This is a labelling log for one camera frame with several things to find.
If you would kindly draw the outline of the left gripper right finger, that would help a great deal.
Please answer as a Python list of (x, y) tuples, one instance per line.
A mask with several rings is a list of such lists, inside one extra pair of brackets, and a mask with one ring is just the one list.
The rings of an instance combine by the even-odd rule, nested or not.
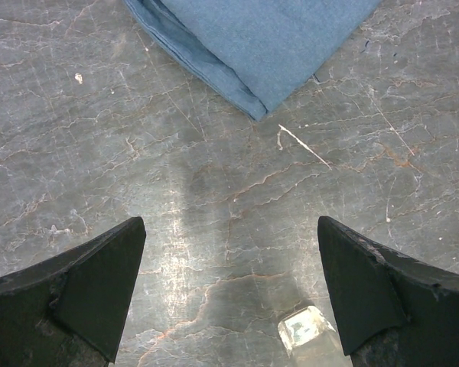
[(318, 220), (324, 277), (355, 366), (459, 366), (459, 274)]

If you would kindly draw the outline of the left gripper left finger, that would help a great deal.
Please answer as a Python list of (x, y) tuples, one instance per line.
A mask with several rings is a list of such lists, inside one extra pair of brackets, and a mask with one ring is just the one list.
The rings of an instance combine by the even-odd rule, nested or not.
[(115, 362), (146, 239), (140, 217), (0, 277), (0, 366)]

